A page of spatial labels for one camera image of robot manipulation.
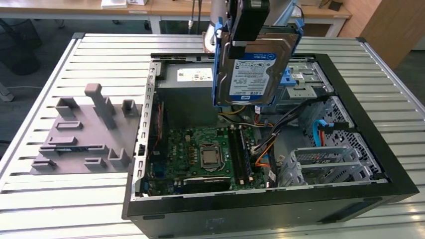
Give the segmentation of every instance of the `chip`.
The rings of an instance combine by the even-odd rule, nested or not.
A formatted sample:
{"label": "chip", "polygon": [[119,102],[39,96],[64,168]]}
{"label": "chip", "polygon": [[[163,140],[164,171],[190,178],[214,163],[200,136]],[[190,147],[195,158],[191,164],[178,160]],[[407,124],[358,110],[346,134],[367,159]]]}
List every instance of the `chip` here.
{"label": "chip", "polygon": [[204,164],[218,164],[219,158],[218,158],[218,151],[216,150],[204,150],[203,151],[203,160]]}

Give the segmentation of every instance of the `hard drive label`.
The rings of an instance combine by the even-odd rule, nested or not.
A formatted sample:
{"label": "hard drive label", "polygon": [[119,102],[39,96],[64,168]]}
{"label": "hard drive label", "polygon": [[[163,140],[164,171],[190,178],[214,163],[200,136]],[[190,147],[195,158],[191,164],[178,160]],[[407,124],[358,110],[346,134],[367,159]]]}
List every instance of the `hard drive label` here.
{"label": "hard drive label", "polygon": [[255,100],[264,94],[270,75],[267,69],[276,62],[275,53],[246,53],[235,60],[230,95],[234,100]]}

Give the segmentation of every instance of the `wire bundle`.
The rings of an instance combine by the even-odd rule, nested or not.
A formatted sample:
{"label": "wire bundle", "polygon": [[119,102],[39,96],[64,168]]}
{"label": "wire bundle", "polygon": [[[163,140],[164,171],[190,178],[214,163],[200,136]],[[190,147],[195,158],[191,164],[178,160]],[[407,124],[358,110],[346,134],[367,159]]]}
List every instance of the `wire bundle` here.
{"label": "wire bundle", "polygon": [[256,166],[270,167],[268,164],[262,164],[260,161],[262,161],[262,158],[264,157],[264,155],[267,154],[267,152],[270,151],[271,147],[274,146],[274,144],[276,142],[276,137],[278,137],[278,135],[282,132],[282,128],[286,125],[288,125],[288,123],[292,122],[299,117],[299,114],[303,112],[303,110],[306,109],[307,106],[310,106],[311,104],[314,104],[316,102],[327,101],[330,99],[330,97],[331,97],[330,95],[324,95],[324,96],[318,97],[316,99],[306,100],[302,104],[299,104],[295,108],[292,108],[283,115],[280,120],[276,122],[276,124],[275,124],[275,126],[274,126],[274,128],[271,130],[270,136],[266,139],[266,141],[262,144],[259,144],[256,147],[252,148],[252,151],[258,152],[264,146],[267,146],[266,150],[260,154],[260,157],[258,158],[258,161],[256,161],[256,164],[255,164]]}

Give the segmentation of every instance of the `yellow wire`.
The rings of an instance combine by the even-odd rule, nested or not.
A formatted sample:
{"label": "yellow wire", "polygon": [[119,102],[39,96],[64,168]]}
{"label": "yellow wire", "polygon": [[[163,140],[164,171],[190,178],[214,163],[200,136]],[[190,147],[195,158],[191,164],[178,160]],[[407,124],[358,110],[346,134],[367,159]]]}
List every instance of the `yellow wire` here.
{"label": "yellow wire", "polygon": [[243,110],[246,110],[247,106],[244,106],[243,108],[240,108],[240,110],[238,111],[234,111],[234,112],[223,112],[223,113],[219,113],[219,115],[224,115],[224,116],[228,116],[228,115],[235,115],[238,114],[239,112],[242,112]]}

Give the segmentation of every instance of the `metal workbench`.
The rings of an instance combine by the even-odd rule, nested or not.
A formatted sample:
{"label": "metal workbench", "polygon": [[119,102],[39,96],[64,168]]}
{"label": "metal workbench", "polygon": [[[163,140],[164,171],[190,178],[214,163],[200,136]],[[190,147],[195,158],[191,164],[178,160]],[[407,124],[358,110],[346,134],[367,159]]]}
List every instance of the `metal workbench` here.
{"label": "metal workbench", "polygon": [[[127,173],[30,175],[58,112],[59,97],[79,104],[87,83],[102,83],[114,104],[144,103],[152,52],[203,52],[200,36],[86,34],[72,39],[0,161],[0,237],[139,239],[122,220]],[[299,53],[328,53],[422,193],[346,223],[216,237],[425,238],[425,109],[370,45],[306,37]]]}

